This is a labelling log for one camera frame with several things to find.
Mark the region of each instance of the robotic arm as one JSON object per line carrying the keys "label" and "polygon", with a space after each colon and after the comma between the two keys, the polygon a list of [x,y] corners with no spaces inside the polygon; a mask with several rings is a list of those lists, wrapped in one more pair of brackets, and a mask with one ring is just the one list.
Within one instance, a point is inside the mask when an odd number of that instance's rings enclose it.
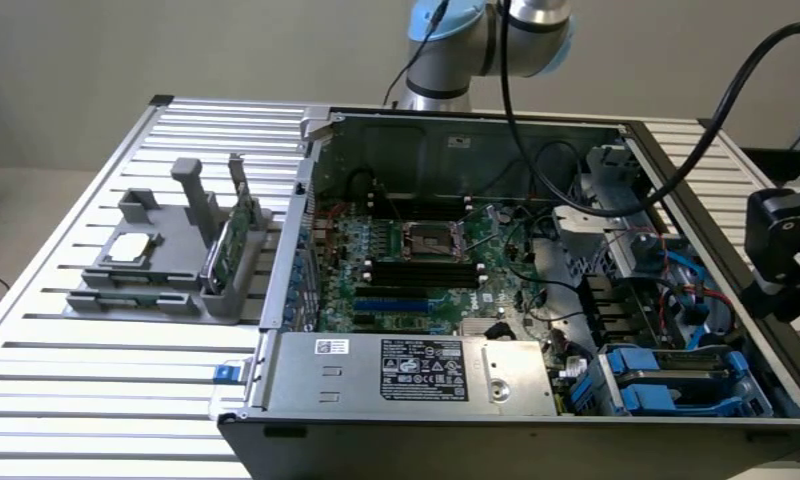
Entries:
{"label": "robotic arm", "polygon": [[[499,73],[502,5],[502,0],[417,0],[409,24],[413,60],[397,108],[470,110],[471,77]],[[567,54],[569,4],[566,0],[513,0],[507,5],[509,73],[531,77],[555,69]]]}

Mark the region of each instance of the motherboard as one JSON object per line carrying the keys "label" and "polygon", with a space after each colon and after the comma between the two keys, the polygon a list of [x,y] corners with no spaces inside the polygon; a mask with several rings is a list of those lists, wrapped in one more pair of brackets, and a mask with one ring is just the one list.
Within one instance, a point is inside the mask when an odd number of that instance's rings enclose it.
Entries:
{"label": "motherboard", "polygon": [[473,319],[519,316],[538,287],[506,268],[534,276],[533,234],[517,228],[517,214],[478,202],[334,205],[319,223],[318,330],[451,334]]}

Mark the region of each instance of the white wall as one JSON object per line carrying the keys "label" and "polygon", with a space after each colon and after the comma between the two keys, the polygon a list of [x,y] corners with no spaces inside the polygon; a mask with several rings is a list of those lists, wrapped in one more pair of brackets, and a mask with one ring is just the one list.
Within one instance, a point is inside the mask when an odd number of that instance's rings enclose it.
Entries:
{"label": "white wall", "polygon": [[[96,169],[154,93],[375,103],[411,0],[0,0],[0,165]],[[572,55],[514,81],[522,110],[708,116],[800,0],[574,0]],[[494,79],[474,106],[499,108]],[[800,124],[800,39],[757,70],[728,130],[782,145]]]}

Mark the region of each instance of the gray floor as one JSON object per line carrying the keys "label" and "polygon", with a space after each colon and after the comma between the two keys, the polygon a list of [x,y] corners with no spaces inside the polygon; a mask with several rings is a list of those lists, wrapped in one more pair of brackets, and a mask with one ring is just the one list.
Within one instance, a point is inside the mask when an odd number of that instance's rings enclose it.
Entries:
{"label": "gray floor", "polygon": [[23,271],[92,177],[84,171],[0,168],[0,276],[6,282]]}

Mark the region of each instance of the power supply label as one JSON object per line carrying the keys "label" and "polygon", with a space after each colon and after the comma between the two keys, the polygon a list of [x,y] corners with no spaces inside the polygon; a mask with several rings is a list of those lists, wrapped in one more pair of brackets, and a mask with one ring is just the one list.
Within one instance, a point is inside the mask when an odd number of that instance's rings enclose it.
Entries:
{"label": "power supply label", "polygon": [[382,339],[379,361],[385,400],[467,401],[461,341]]}

